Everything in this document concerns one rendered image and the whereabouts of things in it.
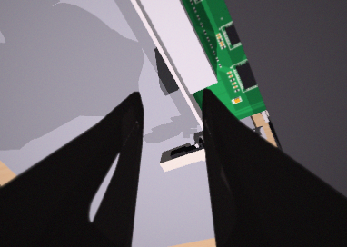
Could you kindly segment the grey flat mat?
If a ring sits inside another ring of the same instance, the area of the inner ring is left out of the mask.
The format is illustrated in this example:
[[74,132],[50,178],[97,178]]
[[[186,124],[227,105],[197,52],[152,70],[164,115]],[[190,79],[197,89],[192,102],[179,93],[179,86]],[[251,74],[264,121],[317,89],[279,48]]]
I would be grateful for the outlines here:
[[0,161],[24,172],[140,92],[132,247],[214,238],[206,161],[162,153],[203,129],[131,0],[0,0]]

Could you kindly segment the black metal enclosure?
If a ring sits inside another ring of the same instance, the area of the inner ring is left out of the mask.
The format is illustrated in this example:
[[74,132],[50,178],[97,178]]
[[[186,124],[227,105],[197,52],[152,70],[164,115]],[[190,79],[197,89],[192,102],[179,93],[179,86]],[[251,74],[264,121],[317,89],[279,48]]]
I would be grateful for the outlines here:
[[347,0],[224,2],[277,148],[347,197]]

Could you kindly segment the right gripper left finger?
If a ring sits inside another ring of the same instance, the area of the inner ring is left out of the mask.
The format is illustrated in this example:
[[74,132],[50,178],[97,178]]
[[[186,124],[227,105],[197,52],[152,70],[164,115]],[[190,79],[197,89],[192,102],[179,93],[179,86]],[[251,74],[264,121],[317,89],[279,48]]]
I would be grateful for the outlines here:
[[[0,247],[132,247],[143,135],[142,98],[132,92],[100,122],[2,185]],[[92,201],[118,154],[91,222]]]

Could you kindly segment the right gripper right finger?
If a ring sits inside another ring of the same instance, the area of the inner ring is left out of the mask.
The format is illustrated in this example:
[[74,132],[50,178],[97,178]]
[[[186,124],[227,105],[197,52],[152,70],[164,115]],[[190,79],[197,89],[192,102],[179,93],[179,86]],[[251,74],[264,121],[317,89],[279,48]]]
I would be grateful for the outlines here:
[[216,247],[347,247],[347,197],[238,120],[210,89],[202,118]]

